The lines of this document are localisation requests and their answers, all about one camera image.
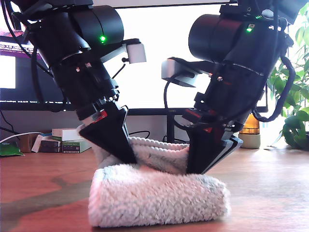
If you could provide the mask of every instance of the monitor screen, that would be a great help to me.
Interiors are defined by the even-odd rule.
[[[166,84],[161,79],[161,64],[169,57],[187,61],[199,61],[191,55],[188,35],[194,21],[203,14],[219,14],[221,5],[182,5],[164,7],[119,8],[125,29],[125,39],[139,38],[145,46],[146,63],[126,65],[115,78],[119,85],[120,105],[127,105],[136,114],[160,114],[164,109],[163,92]],[[7,33],[3,16],[0,14],[0,101],[3,109],[40,109],[31,80],[30,59]],[[26,44],[31,52],[33,46]],[[126,53],[104,63],[110,76],[123,65],[121,59]],[[40,84],[45,100],[60,104],[62,94],[53,79],[39,70]],[[199,75],[196,88],[170,84],[168,89],[169,108],[192,108],[197,92],[204,93],[210,82],[206,74]],[[259,106],[266,105],[266,98]]]

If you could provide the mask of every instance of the lamp base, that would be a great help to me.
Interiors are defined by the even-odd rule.
[[[259,149],[261,146],[260,134],[239,134],[238,137],[243,141],[242,148]]]

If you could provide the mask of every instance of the folded towel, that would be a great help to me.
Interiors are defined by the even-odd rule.
[[[108,228],[208,221],[229,209],[229,191],[216,178],[120,164],[95,172],[88,212],[91,226]]]
[[[89,196],[91,226],[180,224],[228,215],[230,193],[223,182],[186,174],[189,145],[128,139],[137,164],[123,164],[92,144],[98,169]]]

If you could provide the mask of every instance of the small box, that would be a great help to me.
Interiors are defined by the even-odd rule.
[[[87,140],[73,140],[62,142],[62,153],[82,153],[91,148]]]
[[[48,140],[52,138],[52,134],[51,133],[47,133],[47,134],[39,134],[34,142],[34,145],[32,146],[31,151],[33,152],[39,152],[40,149],[40,145],[41,145],[41,141],[42,140]]]
[[[53,139],[42,140],[39,152],[42,153],[58,153],[60,152],[61,142]]]
[[[37,138],[37,134],[27,134],[19,136],[18,147],[22,153],[31,153],[31,149]]]
[[[72,141],[83,139],[76,129],[53,129],[53,139],[57,141]]]

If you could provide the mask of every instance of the green box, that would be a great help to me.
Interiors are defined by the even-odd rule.
[[[85,139],[62,142],[62,153],[82,153],[91,148]]]

